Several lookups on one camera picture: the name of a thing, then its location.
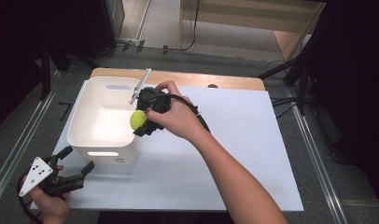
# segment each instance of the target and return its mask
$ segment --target white plastic bin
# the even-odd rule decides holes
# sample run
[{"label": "white plastic bin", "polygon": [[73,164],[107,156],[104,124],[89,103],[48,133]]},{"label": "white plastic bin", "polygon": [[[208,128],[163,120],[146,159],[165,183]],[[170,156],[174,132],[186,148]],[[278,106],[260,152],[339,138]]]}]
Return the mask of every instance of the white plastic bin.
[{"label": "white plastic bin", "polygon": [[67,133],[68,143],[94,163],[131,163],[139,150],[130,125],[133,90],[138,79],[93,77],[80,94]]}]

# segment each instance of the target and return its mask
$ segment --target table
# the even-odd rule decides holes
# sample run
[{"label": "table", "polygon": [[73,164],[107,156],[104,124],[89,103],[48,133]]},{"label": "table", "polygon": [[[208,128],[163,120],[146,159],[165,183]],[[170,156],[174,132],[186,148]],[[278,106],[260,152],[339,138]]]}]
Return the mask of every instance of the table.
[{"label": "table", "polygon": [[[98,68],[92,72],[91,77],[140,78],[145,72]],[[283,211],[303,211],[269,95],[261,80],[252,77],[152,71],[147,83],[154,86],[167,79],[174,80],[180,91],[199,106],[212,134],[260,181]],[[216,84],[219,88],[205,88],[208,84]],[[228,89],[240,88],[242,85],[246,90]],[[245,105],[246,109],[237,111],[231,107],[233,105]],[[246,120],[227,119],[235,116]],[[68,146],[66,134],[72,117],[73,112],[54,153]],[[67,201],[71,208],[129,211],[226,210],[207,166],[190,143],[166,130],[156,131],[151,136],[137,137],[134,141],[138,141],[141,148],[137,161],[131,164],[96,164],[85,180],[84,189],[72,192]],[[86,162],[74,151],[62,164],[62,175],[66,176],[77,174]]]}]

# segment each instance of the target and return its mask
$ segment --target white paper sheet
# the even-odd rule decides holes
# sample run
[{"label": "white paper sheet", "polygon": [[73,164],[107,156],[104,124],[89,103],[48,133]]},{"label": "white paper sheet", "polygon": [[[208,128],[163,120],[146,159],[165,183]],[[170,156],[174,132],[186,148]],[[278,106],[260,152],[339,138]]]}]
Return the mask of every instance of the white paper sheet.
[{"label": "white paper sheet", "polygon": [[[303,211],[267,91],[180,86],[199,106],[211,133],[269,191],[282,211]],[[53,153],[68,146],[70,119]],[[73,191],[71,208],[97,210],[225,210],[204,160],[188,142],[167,130],[136,137],[140,156],[133,164],[95,165],[84,188]],[[73,151],[60,175],[86,165]]]}]

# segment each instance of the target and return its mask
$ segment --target tennis ball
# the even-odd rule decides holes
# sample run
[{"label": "tennis ball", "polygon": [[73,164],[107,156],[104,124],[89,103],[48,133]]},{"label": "tennis ball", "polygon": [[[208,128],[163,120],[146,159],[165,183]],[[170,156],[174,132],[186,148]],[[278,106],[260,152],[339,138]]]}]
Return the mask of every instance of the tennis ball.
[{"label": "tennis ball", "polygon": [[131,115],[131,127],[135,131],[146,122],[147,116],[143,110],[136,110]]}]

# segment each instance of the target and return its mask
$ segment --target black wire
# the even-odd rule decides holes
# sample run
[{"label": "black wire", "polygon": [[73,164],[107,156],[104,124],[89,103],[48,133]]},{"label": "black wire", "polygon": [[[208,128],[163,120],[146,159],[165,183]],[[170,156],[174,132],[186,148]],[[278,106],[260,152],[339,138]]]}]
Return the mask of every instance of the black wire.
[{"label": "black wire", "polygon": [[195,38],[196,38],[196,22],[198,21],[198,12],[199,12],[199,3],[201,0],[198,0],[198,6],[196,7],[196,14],[195,14],[195,23],[193,23],[193,39],[192,43],[187,47],[186,49],[181,49],[180,51],[185,51],[187,49],[190,49],[192,45],[195,43]]},{"label": "black wire", "polygon": [[269,97],[271,100],[280,100],[280,99],[287,99],[289,97]]},{"label": "black wire", "polygon": [[279,116],[276,116],[276,119],[280,119],[283,115],[285,115],[294,105],[291,105],[287,110],[283,111]]},{"label": "black wire", "polygon": [[273,101],[272,104],[275,104],[275,103],[278,103],[278,102],[281,102],[281,101],[286,101],[286,100],[292,101],[292,100],[297,100],[297,98],[295,98],[295,97],[278,98],[275,101]]},{"label": "black wire", "polygon": [[21,174],[20,178],[17,182],[17,197],[19,200],[19,203],[21,204],[21,207],[23,208],[23,212],[26,216],[28,216],[34,223],[36,224],[42,224],[42,221],[38,219],[38,216],[35,216],[28,208],[27,205],[24,203],[24,200],[21,196],[19,196],[19,193],[21,192],[21,182],[24,179],[26,175],[29,174],[30,168],[27,169],[23,174]]},{"label": "black wire", "polygon": [[297,100],[288,100],[288,101],[284,101],[284,102],[279,102],[279,103],[274,104],[273,107],[285,105],[285,104],[292,103],[292,102],[297,102]]},{"label": "black wire", "polygon": [[[271,61],[269,63],[266,64],[265,66],[265,72],[268,72],[268,66],[271,64],[271,63],[283,63],[283,64],[286,64],[285,61],[282,61],[282,60],[275,60],[275,61]],[[281,78],[277,78],[277,77],[274,77],[274,76],[270,76],[271,78],[273,79],[278,79],[278,80],[281,80]]]},{"label": "black wire", "polygon": [[192,111],[192,113],[194,113],[195,116],[198,118],[198,120],[202,123],[202,125],[204,126],[204,128],[205,128],[208,132],[210,132],[210,129],[209,129],[209,127],[208,127],[207,124],[206,124],[206,121],[205,121],[204,118],[199,114],[198,106],[189,103],[186,99],[184,99],[184,98],[181,97],[181,96],[178,96],[178,95],[175,95],[175,94],[171,94],[171,93],[157,94],[157,95],[153,95],[153,96],[151,96],[151,97],[148,97],[146,100],[144,100],[143,102],[141,102],[140,105],[142,105],[142,104],[144,104],[145,102],[148,102],[148,101],[150,101],[150,100],[152,100],[152,99],[162,98],[162,97],[171,97],[171,98],[174,98],[175,100],[178,100],[178,101],[180,101],[181,103],[183,103],[184,105],[188,106],[189,109]]},{"label": "black wire", "polygon": [[[190,31],[191,31],[193,34],[195,34],[195,31],[194,31],[194,29],[192,28],[192,21],[189,21],[189,28],[190,28]],[[196,50],[196,42],[194,42],[194,44],[195,44],[195,48],[192,50],[192,52]]]}]

